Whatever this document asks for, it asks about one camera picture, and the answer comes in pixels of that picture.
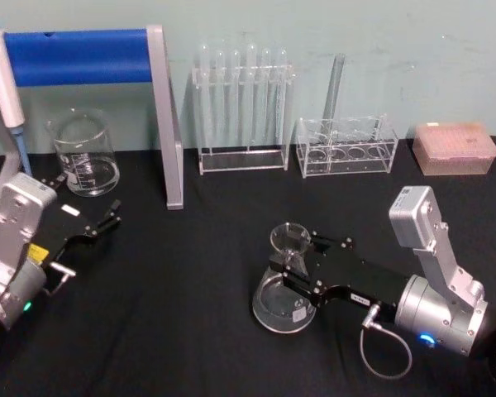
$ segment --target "clear plastic holder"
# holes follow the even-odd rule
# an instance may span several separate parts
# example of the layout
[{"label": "clear plastic holder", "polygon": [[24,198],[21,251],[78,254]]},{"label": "clear plastic holder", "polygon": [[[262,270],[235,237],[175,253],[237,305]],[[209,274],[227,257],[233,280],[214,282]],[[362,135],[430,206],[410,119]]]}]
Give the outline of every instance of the clear plastic holder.
[{"label": "clear plastic holder", "polygon": [[200,174],[289,165],[293,67],[285,50],[211,50],[193,67]]},{"label": "clear plastic holder", "polygon": [[387,116],[299,119],[296,153],[303,178],[391,171],[398,138]]}]

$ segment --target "black table cloth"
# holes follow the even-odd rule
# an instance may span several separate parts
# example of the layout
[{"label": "black table cloth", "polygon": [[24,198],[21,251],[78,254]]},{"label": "black table cloth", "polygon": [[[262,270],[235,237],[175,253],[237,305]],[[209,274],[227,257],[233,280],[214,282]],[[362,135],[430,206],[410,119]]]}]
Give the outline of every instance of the black table cloth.
[{"label": "black table cloth", "polygon": [[[327,236],[353,236],[368,261],[422,274],[398,245],[388,210],[406,184],[434,188],[456,258],[496,304],[496,160],[487,175],[422,175],[400,141],[391,174],[302,179],[289,171],[198,175],[185,152],[184,210],[165,208],[160,153],[117,153],[118,186],[99,198],[65,187],[60,199],[96,218],[122,201],[122,225],[62,263],[78,271],[53,299],[39,297],[0,351],[0,396],[482,396],[496,395],[484,362],[416,336],[403,380],[375,378],[360,359],[365,311],[346,302],[319,310],[294,335],[257,323],[250,302],[271,252],[269,232],[299,222]],[[34,155],[35,176],[59,172],[54,155]],[[366,334],[381,371],[404,368],[403,349]]]}]

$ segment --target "yellow label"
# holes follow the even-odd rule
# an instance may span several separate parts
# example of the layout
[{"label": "yellow label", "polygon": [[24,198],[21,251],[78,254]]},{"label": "yellow label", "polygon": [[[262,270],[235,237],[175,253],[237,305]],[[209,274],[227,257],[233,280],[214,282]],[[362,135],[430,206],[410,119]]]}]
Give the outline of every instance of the yellow label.
[{"label": "yellow label", "polygon": [[30,244],[27,255],[35,262],[41,263],[50,252],[41,246]]}]

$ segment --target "pipette tip box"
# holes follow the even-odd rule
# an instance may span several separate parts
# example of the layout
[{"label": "pipette tip box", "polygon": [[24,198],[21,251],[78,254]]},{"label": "pipette tip box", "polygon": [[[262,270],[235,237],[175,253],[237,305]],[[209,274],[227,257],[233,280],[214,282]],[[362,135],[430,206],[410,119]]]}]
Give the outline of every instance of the pipette tip box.
[{"label": "pipette tip box", "polygon": [[479,122],[429,122],[417,126],[413,153],[424,175],[481,175],[496,145]]}]

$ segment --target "white label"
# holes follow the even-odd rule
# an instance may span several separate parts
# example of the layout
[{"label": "white label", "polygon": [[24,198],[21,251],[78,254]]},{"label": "white label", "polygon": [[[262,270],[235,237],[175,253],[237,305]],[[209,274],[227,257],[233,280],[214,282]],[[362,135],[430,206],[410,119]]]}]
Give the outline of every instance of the white label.
[{"label": "white label", "polygon": [[410,188],[410,187],[405,187],[404,189],[402,189],[401,192],[398,194],[398,197],[395,200],[395,203],[393,204],[393,209],[401,207],[404,199],[406,198],[406,196],[409,195],[409,193],[411,191],[412,191],[412,188]]},{"label": "white label", "polygon": [[75,217],[77,217],[81,213],[78,209],[70,207],[68,204],[63,205],[60,209],[69,213],[70,215],[74,215]]},{"label": "white label", "polygon": [[361,296],[355,295],[351,293],[351,300],[358,302],[359,304],[363,304],[364,306],[371,306],[371,302],[369,299],[362,298]]},{"label": "white label", "polygon": [[292,322],[297,323],[307,317],[307,308],[303,306],[298,310],[292,312]]}]

